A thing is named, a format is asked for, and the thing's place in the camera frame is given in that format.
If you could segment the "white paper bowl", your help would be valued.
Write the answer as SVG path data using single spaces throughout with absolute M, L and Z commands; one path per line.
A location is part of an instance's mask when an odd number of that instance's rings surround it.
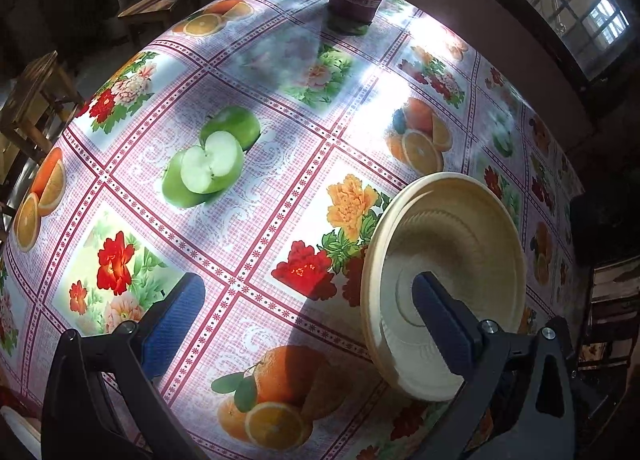
M 14 436 L 33 459 L 41 459 L 41 433 L 34 419 L 26 419 L 9 406 L 1 407 L 1 416 Z

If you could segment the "wooden chair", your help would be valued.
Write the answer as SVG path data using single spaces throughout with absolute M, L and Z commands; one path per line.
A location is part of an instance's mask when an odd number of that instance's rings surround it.
M 72 78 L 52 51 L 30 62 L 1 108 L 1 134 L 29 159 L 40 163 L 53 142 L 44 133 L 50 119 L 65 128 L 85 105 Z

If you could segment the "floral fruit tablecloth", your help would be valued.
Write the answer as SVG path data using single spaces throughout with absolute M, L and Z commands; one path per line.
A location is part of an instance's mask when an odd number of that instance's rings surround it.
M 526 256 L 522 333 L 577 330 L 570 199 L 544 121 L 465 37 L 384 0 L 360 37 L 329 0 L 216 0 L 123 64 L 52 150 L 1 258 L 1 379 L 39 409 L 58 338 L 137 321 L 186 272 L 200 313 L 157 390 L 215 459 L 402 459 L 444 412 L 393 390 L 360 327 L 392 198 L 435 170 L 503 203 Z

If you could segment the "wooden stool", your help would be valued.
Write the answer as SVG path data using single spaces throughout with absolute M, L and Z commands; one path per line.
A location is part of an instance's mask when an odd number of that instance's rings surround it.
M 140 27 L 161 24 L 168 29 L 200 7 L 201 0 L 134 0 L 117 15 L 124 24 L 132 46 L 141 48 Z

